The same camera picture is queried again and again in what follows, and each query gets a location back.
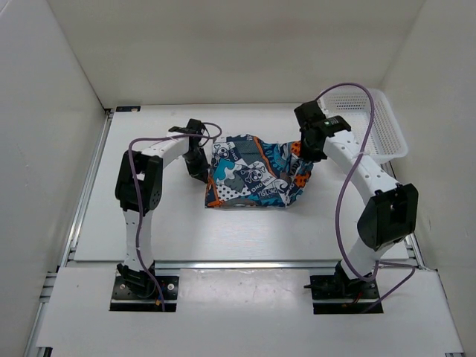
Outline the colourful patterned shorts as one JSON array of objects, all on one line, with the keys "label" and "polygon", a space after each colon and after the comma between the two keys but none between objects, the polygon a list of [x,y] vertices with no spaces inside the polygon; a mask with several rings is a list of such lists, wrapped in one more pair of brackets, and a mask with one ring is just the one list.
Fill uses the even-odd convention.
[{"label": "colourful patterned shorts", "polygon": [[206,208],[278,207],[302,195],[314,164],[300,157],[300,142],[266,143],[246,134],[213,142]]}]

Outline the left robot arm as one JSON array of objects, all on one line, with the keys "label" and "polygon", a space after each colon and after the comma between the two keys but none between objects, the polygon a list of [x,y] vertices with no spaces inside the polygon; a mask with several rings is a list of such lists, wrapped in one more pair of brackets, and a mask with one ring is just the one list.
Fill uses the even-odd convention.
[{"label": "left robot arm", "polygon": [[165,168],[183,158],[189,176],[208,181],[209,163],[203,145],[212,138],[208,124],[190,119],[173,126],[162,138],[137,138],[129,143],[120,163],[115,198],[126,223],[126,257],[117,266],[125,285],[140,299],[164,305],[164,289],[155,276],[152,216],[163,190]]}]

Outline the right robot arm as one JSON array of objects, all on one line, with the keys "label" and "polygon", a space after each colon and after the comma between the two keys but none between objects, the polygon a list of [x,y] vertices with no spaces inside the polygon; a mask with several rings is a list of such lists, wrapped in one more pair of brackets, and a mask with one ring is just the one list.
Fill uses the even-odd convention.
[{"label": "right robot arm", "polygon": [[300,127],[300,156],[313,162],[332,159],[346,174],[364,203],[357,221],[358,239],[341,251],[325,294],[349,298],[374,280],[382,256],[412,234],[416,226],[418,191],[389,176],[358,144],[351,126],[341,116],[328,118],[315,101],[294,110]]}]

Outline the white plastic basket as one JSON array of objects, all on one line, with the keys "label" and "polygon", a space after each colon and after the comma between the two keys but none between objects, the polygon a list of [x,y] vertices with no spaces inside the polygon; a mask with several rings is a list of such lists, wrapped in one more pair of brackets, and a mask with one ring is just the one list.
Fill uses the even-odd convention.
[{"label": "white plastic basket", "polygon": [[341,116],[351,126],[358,141],[364,138],[374,111],[371,132],[367,139],[365,152],[379,164],[408,154],[408,145],[393,114],[387,98],[378,89],[369,90],[374,107],[370,106],[368,96],[355,86],[343,86],[326,93],[318,100],[325,115]]}]

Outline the aluminium front rail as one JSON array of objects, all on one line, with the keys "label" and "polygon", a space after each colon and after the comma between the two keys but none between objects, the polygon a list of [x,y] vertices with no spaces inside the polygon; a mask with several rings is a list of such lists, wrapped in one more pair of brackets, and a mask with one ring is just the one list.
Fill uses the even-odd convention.
[{"label": "aluminium front rail", "polygon": [[156,261],[155,269],[334,269],[337,262],[337,260]]}]

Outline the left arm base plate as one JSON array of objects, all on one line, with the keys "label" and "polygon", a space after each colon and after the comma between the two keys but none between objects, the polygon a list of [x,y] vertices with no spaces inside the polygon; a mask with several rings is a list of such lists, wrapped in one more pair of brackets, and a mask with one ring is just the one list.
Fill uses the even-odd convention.
[{"label": "left arm base plate", "polygon": [[112,288],[109,310],[112,312],[176,312],[179,295],[178,275],[156,275],[164,300],[160,299],[155,284],[136,286],[117,272]]}]

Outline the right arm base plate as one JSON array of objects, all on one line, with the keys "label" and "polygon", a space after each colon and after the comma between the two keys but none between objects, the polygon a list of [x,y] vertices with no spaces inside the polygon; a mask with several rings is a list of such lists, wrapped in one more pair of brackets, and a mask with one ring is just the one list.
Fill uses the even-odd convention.
[{"label": "right arm base plate", "polygon": [[315,315],[363,315],[382,314],[376,281],[340,285],[332,275],[311,275],[305,285],[312,293]]}]

